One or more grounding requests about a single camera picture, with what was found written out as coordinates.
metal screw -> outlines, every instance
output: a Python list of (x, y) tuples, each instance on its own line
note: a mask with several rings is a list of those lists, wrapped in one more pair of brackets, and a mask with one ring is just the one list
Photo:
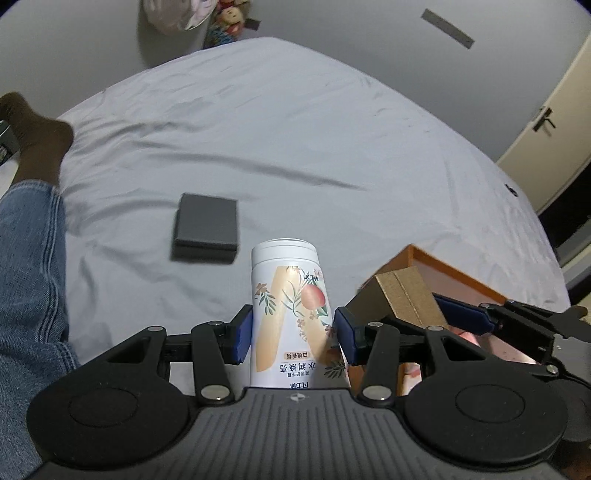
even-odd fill
[(363, 396), (370, 400), (387, 400), (392, 396), (392, 390), (383, 385), (370, 385), (363, 389)]
[(201, 389), (201, 396), (208, 400), (223, 400), (230, 394), (230, 389), (223, 385), (208, 385)]

person's leg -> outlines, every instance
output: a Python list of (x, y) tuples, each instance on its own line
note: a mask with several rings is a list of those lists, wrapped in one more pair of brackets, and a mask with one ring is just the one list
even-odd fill
[(72, 129), (35, 114), (20, 95), (0, 98), (20, 165), (0, 199), (0, 479), (40, 463), (25, 417), (40, 390), (77, 366), (67, 343), (64, 209), (56, 189)]

brown sock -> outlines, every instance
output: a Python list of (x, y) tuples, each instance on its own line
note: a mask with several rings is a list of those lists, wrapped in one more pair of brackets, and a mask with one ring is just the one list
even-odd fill
[(7, 93), (0, 98), (0, 119), (10, 124), (21, 147), (20, 164), (12, 184), (43, 180), (57, 185), (61, 161), (74, 140), (72, 127), (34, 112), (19, 93)]

gray wall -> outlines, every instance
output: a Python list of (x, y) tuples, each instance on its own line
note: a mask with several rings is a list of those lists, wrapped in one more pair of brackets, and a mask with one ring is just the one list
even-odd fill
[[(470, 50), (420, 19), (429, 8)], [(393, 87), (497, 160), (591, 30), (574, 0), (254, 0), (258, 34), (319, 50)]]
[[(467, 50), (420, 19), (430, 8), (475, 39)], [(259, 35), (321, 51), (375, 76), (497, 159), (556, 86), (591, 17), (574, 0), (253, 0)], [(19, 0), (0, 18), (0, 93), (47, 115), (194, 51), (165, 37), (139, 0)]]
[(19, 0), (0, 18), (0, 95), (57, 116), (146, 68), (199, 50), (205, 28), (166, 37), (140, 0)]

white bed sheet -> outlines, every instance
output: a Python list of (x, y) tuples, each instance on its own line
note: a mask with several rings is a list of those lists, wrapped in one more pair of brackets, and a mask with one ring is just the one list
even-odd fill
[[(251, 248), (276, 237), (317, 247), (334, 307), (409, 243), (508, 297), (569, 305), (528, 200), (489, 158), (403, 95), (311, 50), (257, 38), (198, 52), (63, 118), (76, 131), (61, 185), (82, 362), (148, 325), (173, 334), (230, 320), (251, 302)], [(183, 192), (239, 201), (233, 265), (170, 260)], [(190, 391), (190, 371), (175, 375)], [(232, 379), (247, 382), (248, 369)]]

